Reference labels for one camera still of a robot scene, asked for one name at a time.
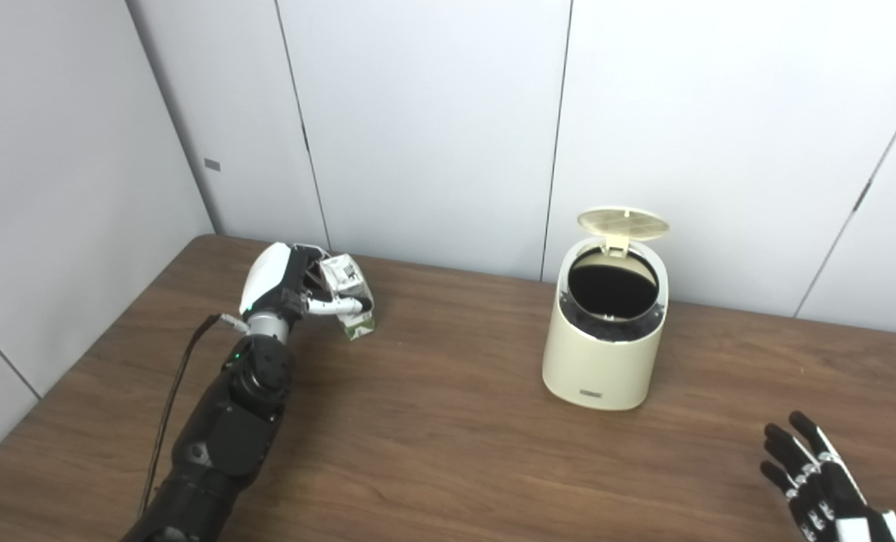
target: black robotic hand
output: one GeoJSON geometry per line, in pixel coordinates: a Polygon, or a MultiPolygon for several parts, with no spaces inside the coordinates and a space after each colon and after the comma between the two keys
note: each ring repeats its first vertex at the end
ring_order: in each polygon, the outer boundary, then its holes
{"type": "Polygon", "coordinates": [[[799,411],[789,423],[812,452],[770,423],[763,446],[782,469],[763,461],[759,470],[785,495],[803,536],[809,542],[896,542],[896,514],[869,507],[823,430],[799,411]]]}

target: black cable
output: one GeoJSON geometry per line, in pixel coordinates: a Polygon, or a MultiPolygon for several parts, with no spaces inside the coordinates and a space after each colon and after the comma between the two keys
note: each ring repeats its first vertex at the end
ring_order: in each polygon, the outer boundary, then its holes
{"type": "Polygon", "coordinates": [[[153,488],[153,480],[157,475],[157,461],[160,459],[160,449],[163,446],[163,435],[166,433],[166,423],[170,419],[170,409],[173,408],[173,399],[177,397],[177,390],[180,388],[180,381],[184,378],[184,371],[187,370],[187,363],[190,363],[190,353],[193,352],[197,340],[210,329],[214,323],[221,319],[221,315],[210,315],[198,327],[192,336],[184,354],[180,357],[180,366],[177,367],[177,373],[173,376],[173,384],[170,385],[170,391],[166,395],[166,403],[163,405],[163,414],[160,416],[160,427],[157,428],[157,439],[154,441],[153,454],[150,456],[150,466],[148,467],[148,477],[144,483],[144,494],[141,497],[141,507],[137,512],[137,517],[144,515],[144,511],[150,501],[150,490],[153,488]]]}

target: wooden table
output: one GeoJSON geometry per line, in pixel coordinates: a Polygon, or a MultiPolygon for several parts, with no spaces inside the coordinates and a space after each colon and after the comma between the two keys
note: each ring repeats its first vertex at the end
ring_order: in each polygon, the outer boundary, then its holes
{"type": "MultiPolygon", "coordinates": [[[[0,541],[124,535],[190,332],[264,247],[194,240],[4,440],[0,541]]],[[[289,414],[222,540],[796,542],[757,469],[795,408],[896,509],[892,333],[674,304],[647,402],[596,412],[541,383],[552,285],[358,261],[378,330],[297,327],[289,414]]],[[[194,351],[168,446],[236,339],[194,351]]]]}

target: trash can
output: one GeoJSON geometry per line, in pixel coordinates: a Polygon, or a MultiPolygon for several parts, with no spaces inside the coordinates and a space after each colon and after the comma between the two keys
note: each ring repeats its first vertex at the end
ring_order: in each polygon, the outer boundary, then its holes
{"type": "Polygon", "coordinates": [[[578,223],[596,237],[573,246],[559,269],[541,363],[552,394],[601,410],[645,400],[669,305],[669,277],[640,241],[669,225],[650,212],[597,207],[578,223]]]}

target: trash can lid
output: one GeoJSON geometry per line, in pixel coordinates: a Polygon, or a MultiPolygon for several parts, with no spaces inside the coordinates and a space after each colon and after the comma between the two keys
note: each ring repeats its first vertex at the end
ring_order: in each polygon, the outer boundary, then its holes
{"type": "Polygon", "coordinates": [[[648,241],[665,236],[669,225],[657,214],[632,207],[595,207],[578,215],[578,225],[595,236],[605,237],[605,253],[628,256],[631,239],[648,241]]]}

